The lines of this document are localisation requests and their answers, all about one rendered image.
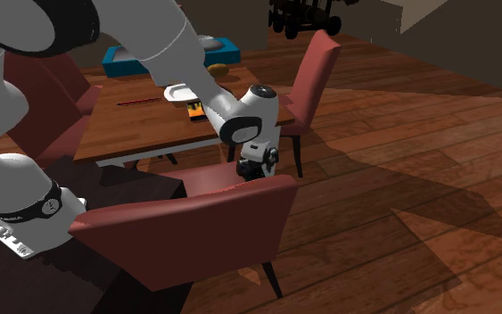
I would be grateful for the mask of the orange and black box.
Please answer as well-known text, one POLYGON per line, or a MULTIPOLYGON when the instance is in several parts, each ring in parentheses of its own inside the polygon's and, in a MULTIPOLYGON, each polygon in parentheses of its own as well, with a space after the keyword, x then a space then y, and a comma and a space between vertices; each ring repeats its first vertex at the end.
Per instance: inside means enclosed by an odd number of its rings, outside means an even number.
POLYGON ((200 101, 190 102, 186 105, 186 107, 190 120, 195 121, 207 119, 207 116, 202 108, 202 103, 200 101))

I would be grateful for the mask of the red chair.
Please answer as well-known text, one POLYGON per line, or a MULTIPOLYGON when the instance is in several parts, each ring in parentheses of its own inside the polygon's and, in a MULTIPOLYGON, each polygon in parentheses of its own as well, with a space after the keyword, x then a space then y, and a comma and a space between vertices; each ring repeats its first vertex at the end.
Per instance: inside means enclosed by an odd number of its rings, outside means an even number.
POLYGON ((27 98, 29 110, 8 136, 40 167, 74 156, 99 86, 91 85, 68 54, 33 58, 7 52, 4 79, 27 98))
MULTIPOLYGON (((300 138, 310 129, 311 121, 340 50, 341 46, 333 41, 324 30, 317 31, 300 64, 291 92, 288 95, 277 96, 278 103, 294 116, 294 122, 280 127, 276 131, 275 140, 281 137, 289 137, 292 140, 293 156, 299 176, 302 175, 300 138)), ((278 162, 279 153, 276 149, 267 149, 261 159, 278 162)), ((236 163, 237 161, 231 161, 226 165, 228 169, 226 177, 235 183, 245 182, 236 173, 236 163)))
POLYGON ((246 181, 217 166, 187 175, 186 198, 135 202, 78 215, 70 234, 152 292, 261 265, 282 294, 272 262, 298 185, 289 175, 246 181))

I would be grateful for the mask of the brown round bread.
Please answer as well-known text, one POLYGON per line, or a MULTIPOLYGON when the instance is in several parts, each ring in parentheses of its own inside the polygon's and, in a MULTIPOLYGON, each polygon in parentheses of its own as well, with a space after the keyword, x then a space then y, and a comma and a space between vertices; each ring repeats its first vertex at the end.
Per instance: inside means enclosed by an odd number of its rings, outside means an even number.
POLYGON ((229 67, 223 63, 215 63, 208 66, 207 71, 213 78, 221 78, 229 73, 229 67))

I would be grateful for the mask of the white plate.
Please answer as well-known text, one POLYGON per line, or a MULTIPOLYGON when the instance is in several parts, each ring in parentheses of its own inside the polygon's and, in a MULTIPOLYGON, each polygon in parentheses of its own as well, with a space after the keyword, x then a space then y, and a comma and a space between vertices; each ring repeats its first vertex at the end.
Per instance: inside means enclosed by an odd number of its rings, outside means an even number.
POLYGON ((198 96, 185 83, 166 87, 163 95, 172 103, 190 103, 198 100, 198 96))

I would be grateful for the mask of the wooden dining table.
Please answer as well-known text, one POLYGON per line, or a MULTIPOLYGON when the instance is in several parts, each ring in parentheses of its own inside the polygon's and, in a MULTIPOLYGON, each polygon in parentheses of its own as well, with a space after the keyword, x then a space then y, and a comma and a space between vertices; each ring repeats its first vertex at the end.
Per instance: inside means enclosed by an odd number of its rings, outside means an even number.
POLYGON ((148 74, 108 78, 86 75, 101 93, 73 161, 100 166, 123 165, 160 154, 178 153, 220 142, 207 120, 192 121, 185 103, 165 99, 148 74), (131 100, 161 97, 154 103, 118 106, 131 100))

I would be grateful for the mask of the red pen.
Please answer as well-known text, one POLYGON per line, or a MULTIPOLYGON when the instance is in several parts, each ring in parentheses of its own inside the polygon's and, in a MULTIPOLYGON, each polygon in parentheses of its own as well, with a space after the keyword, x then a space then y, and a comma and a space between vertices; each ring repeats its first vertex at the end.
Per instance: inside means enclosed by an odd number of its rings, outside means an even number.
POLYGON ((145 98, 145 99, 120 102, 120 103, 117 103, 117 105, 118 106, 129 106, 129 105, 137 105, 137 104, 142 104, 142 103, 154 103, 154 102, 158 102, 161 100, 162 100, 161 97, 152 97, 152 98, 145 98))

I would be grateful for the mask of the black dumbbell rack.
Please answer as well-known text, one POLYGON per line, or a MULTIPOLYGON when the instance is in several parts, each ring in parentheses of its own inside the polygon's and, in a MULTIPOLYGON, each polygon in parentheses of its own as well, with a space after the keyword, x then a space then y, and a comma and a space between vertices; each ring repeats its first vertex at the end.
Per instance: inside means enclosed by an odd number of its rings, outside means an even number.
POLYGON ((302 31, 323 29, 329 36, 337 35, 342 19, 331 15, 333 1, 347 0, 269 0, 268 26, 276 33, 284 32, 287 39, 295 39, 302 31))

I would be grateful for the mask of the blue box with grey cushions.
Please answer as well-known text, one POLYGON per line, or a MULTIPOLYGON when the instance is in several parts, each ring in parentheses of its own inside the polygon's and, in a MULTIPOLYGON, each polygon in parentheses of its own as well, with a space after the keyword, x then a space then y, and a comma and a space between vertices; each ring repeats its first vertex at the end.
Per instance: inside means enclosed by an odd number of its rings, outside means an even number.
MULTIPOLYGON (((235 64, 241 61, 240 49, 227 37, 199 35, 205 51, 204 66, 235 64)), ((101 62, 108 78, 146 74, 148 70, 123 46, 110 47, 101 62)))

